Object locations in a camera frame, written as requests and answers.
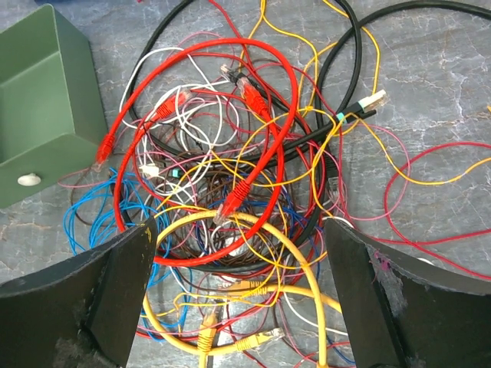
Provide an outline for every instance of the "white knob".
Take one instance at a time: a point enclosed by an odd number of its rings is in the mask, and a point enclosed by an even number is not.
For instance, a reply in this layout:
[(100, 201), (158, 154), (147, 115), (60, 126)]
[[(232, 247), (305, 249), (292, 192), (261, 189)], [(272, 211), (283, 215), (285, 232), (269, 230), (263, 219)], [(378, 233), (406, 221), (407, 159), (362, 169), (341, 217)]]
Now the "white knob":
[(41, 178), (36, 174), (31, 173), (28, 175), (19, 176), (17, 182), (21, 186), (36, 186), (41, 182)]

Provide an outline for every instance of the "green plastic container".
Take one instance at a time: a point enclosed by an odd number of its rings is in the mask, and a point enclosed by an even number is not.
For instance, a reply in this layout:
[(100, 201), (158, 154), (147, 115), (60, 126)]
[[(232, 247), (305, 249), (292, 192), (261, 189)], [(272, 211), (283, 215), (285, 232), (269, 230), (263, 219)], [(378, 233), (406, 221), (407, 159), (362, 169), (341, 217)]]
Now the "green plastic container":
[[(87, 39), (51, 5), (0, 34), (0, 208), (88, 167), (107, 132)], [(34, 173), (35, 186), (18, 178)]]

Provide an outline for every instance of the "green bin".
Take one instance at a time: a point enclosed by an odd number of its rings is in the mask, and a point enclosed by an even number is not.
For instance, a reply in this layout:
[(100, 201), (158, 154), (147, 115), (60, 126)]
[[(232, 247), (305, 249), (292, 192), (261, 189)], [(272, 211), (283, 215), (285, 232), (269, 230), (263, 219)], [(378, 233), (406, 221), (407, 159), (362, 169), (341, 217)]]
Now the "green bin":
[[(92, 164), (107, 125), (88, 40), (51, 5), (3, 31), (0, 50), (4, 208)], [(29, 174), (41, 181), (24, 186)]]

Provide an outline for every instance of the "tangled cable pile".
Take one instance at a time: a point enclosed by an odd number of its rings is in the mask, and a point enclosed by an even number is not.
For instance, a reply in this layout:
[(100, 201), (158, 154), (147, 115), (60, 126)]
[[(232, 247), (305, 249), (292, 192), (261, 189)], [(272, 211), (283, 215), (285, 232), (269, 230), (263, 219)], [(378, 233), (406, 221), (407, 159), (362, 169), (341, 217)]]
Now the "tangled cable pile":
[[(489, 20), (491, 11), (455, 2), (411, 1), (358, 20), (345, 0), (336, 0), (341, 9), (323, 1), (348, 18), (352, 28), (338, 42), (320, 51), (302, 36), (272, 24), (266, 17), (266, 0), (261, 0), (259, 20), (248, 37), (239, 33), (222, 6), (209, 0), (222, 12), (234, 38), (200, 32), (175, 47), (153, 50), (167, 25), (193, 2), (182, 1), (162, 21), (144, 48), (124, 91), (117, 119), (101, 143), (96, 163), (81, 173), (75, 185), (69, 186), (89, 188), (77, 201), (72, 196), (73, 204), (64, 217), (64, 229), (75, 254), (84, 250), (76, 240), (74, 223), (77, 220), (90, 226), (87, 242), (93, 248), (149, 216), (157, 218), (161, 233), (148, 288), (172, 277), (182, 293), (175, 296), (174, 308), (159, 313), (145, 297), (137, 334), (158, 341), (164, 339), (187, 353), (198, 355), (201, 367), (206, 366), (208, 356), (236, 351), (266, 366), (247, 350), (278, 337), (301, 356), (298, 366), (305, 361), (318, 367), (328, 366), (328, 348), (349, 366), (354, 365), (354, 361), (338, 349), (349, 344), (347, 334), (326, 325), (324, 306), (341, 313), (339, 303), (322, 294), (318, 286), (321, 261), (327, 257), (322, 231), (325, 216), (335, 217), (350, 226), (359, 221), (386, 219), (400, 241), (376, 238), (378, 241), (413, 246), (475, 277), (491, 279), (426, 248), (490, 233), (491, 229), (438, 241), (415, 242), (406, 238), (391, 219), (409, 182), (424, 186), (455, 182), (491, 158), (472, 165), (453, 179), (439, 182), (413, 179), (410, 167), (415, 161), (452, 146), (489, 149), (491, 145), (446, 143), (410, 158), (391, 131), (365, 122), (376, 113), (375, 109), (386, 95), (384, 90), (377, 89), (381, 52), (365, 25), (412, 8), (445, 8)], [(263, 22), (311, 48), (313, 58), (304, 69), (294, 67), (294, 63), (273, 46), (253, 38)], [(374, 86), (372, 95), (351, 103), (361, 72), (362, 32), (371, 39), (377, 52)], [(183, 46), (200, 35), (209, 40), (187, 48)], [(353, 73), (340, 106), (333, 109), (322, 90), (330, 66), (351, 37), (355, 48)], [(252, 58), (252, 53), (261, 56)], [(328, 56), (320, 66), (319, 59), (325, 53)], [(161, 54), (166, 55), (165, 60), (138, 84), (142, 65)], [(199, 66), (201, 60), (207, 65), (214, 64), (216, 72), (205, 73)], [(152, 100), (151, 109), (139, 116), (134, 105), (142, 93), (151, 89), (150, 84), (161, 74), (171, 73), (170, 68), (180, 67), (184, 61), (192, 65), (193, 77), (189, 76), (185, 84), (169, 87), (165, 94)], [(288, 96), (280, 94), (271, 82), (261, 77), (260, 73), (268, 68), (283, 70), (288, 78)], [(305, 91), (306, 103), (302, 99)], [(309, 125), (312, 117), (315, 128)], [(343, 137), (358, 126), (365, 127), (375, 138), (395, 170), (385, 191), (384, 214), (373, 218), (350, 215), (348, 189), (343, 181)], [(394, 163), (377, 132), (389, 134), (400, 144), (407, 159), (405, 165), (398, 167)], [(81, 184), (90, 170), (104, 167), (122, 136), (131, 136), (131, 142), (121, 153), (123, 158), (117, 169), (109, 169), (104, 182)], [(329, 147), (333, 140), (337, 140), (336, 155)], [(291, 177), (291, 173), (296, 172), (299, 174)], [(399, 176), (406, 182), (397, 201), (389, 208), (390, 188)], [(91, 201), (100, 205), (100, 209), (89, 222), (79, 211)], [(200, 271), (200, 280), (194, 281), (193, 273), (197, 271)], [(309, 288), (296, 286), (303, 277)], [(215, 288), (203, 287), (210, 279), (221, 280), (222, 284)], [(317, 323), (303, 317), (288, 294), (311, 297), (315, 302)], [(318, 352), (303, 353), (297, 347), (285, 320), (283, 303), (305, 323), (318, 328)], [(232, 316), (230, 304), (244, 304), (247, 309)], [(186, 315), (191, 307), (199, 308), (203, 322), (199, 328), (185, 330)], [(276, 328), (264, 331), (262, 326), (270, 310)], [(263, 323), (255, 331), (247, 334), (233, 331), (233, 324), (238, 320), (256, 314), (263, 314)], [(217, 333), (228, 334), (231, 343), (214, 347)], [(332, 333), (337, 335), (336, 339), (328, 336)]]

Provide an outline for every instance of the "gray floor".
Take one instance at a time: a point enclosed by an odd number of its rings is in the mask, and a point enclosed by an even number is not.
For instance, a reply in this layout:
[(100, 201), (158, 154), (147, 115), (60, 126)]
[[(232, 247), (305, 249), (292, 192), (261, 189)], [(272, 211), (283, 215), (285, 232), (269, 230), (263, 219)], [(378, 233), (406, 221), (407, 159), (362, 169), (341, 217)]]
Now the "gray floor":
[[(361, 18), (384, 5), (398, 2), (363, 0), (352, 3)], [(468, 2), (489, 7), (487, 0)], [(159, 20), (177, 3), (177, 0), (145, 0), (143, 3), (137, 3), (136, 0), (73, 0), (57, 5), (57, 9), (91, 41), (108, 122), (111, 123), (116, 116), (124, 83), (143, 44)], [(239, 30), (247, 34), (257, 20), (259, 0), (222, 3)], [(12, 25), (35, 8), (32, 0), (1, 0), (0, 29)], [(298, 32), (312, 40), (317, 48), (336, 40), (348, 27), (345, 19), (320, 0), (271, 0), (268, 2), (268, 16), (279, 27)], [(491, 87), (487, 78), (491, 58), (490, 25), (480, 18), (444, 10), (404, 12), (372, 24), (370, 29), (382, 50), (379, 87), (387, 90), (390, 103), (371, 119), (371, 123), (394, 131), (412, 156), (440, 143), (464, 140), (488, 143), (491, 140), (491, 114), (486, 109), (486, 105), (491, 105)], [(214, 7), (205, 1), (197, 1), (172, 23), (159, 45), (175, 45), (190, 32), (203, 30), (232, 36)], [(303, 67), (311, 57), (305, 44), (278, 35), (265, 25), (259, 29), (256, 37), (273, 44), (299, 67)], [(325, 96), (331, 104), (336, 105), (340, 101), (351, 68), (352, 49), (348, 47), (338, 58), (325, 85)], [(357, 96), (369, 94), (373, 68), (374, 49), (367, 43), (363, 80)], [(174, 69), (171, 73), (160, 80), (160, 86), (154, 87), (165, 90), (166, 83), (186, 79), (186, 70)], [(146, 95), (149, 102), (152, 96)], [(382, 137), (388, 142), (396, 162), (402, 164), (404, 155), (397, 143), (384, 135)], [(413, 177), (422, 180), (450, 178), (487, 156), (484, 149), (447, 149), (414, 165)], [(385, 183), (393, 170), (380, 147), (364, 129), (360, 128), (346, 136), (344, 164), (352, 214), (381, 214)], [(447, 186), (409, 185), (400, 208), (394, 212), (394, 221), (413, 240), (431, 240), (491, 227), (490, 183), (489, 167), (481, 166), (459, 182)], [(400, 185), (398, 182), (394, 186), (394, 196)], [(68, 207), (68, 194), (66, 189), (53, 186), (8, 209), (0, 210), (0, 282), (71, 256), (61, 227), (63, 214)], [(394, 238), (384, 220), (361, 223), (361, 227), (368, 234)], [(87, 234), (87, 229), (82, 227), (77, 231), (80, 239)], [(483, 236), (439, 245), (434, 249), (474, 271), (491, 274), (489, 240), (489, 236)], [(424, 256), (408, 248), (404, 250), (419, 257)], [(435, 264), (446, 267), (438, 261)], [(321, 288), (327, 294), (334, 294), (327, 262), (323, 264), (323, 269)], [(153, 291), (153, 299), (168, 306), (176, 292), (176, 287), (170, 281)], [(306, 316), (314, 318), (315, 310), (310, 301), (299, 298), (295, 301)], [(288, 320), (300, 347), (306, 351), (317, 350), (315, 329), (299, 323), (290, 314)], [(199, 318), (191, 314), (189, 325), (198, 323)], [(254, 321), (248, 320), (244, 324), (252, 326)], [(330, 311), (328, 324), (343, 328), (342, 320)], [(256, 355), (270, 367), (292, 366), (298, 362), (298, 357), (281, 342), (260, 348)], [(332, 364), (344, 365), (333, 353), (330, 355)], [(215, 367), (253, 366), (253, 363), (239, 354), (216, 358), (214, 363)], [(135, 339), (128, 364), (133, 368), (196, 365), (197, 360), (193, 357), (182, 355), (165, 343), (141, 338)]]

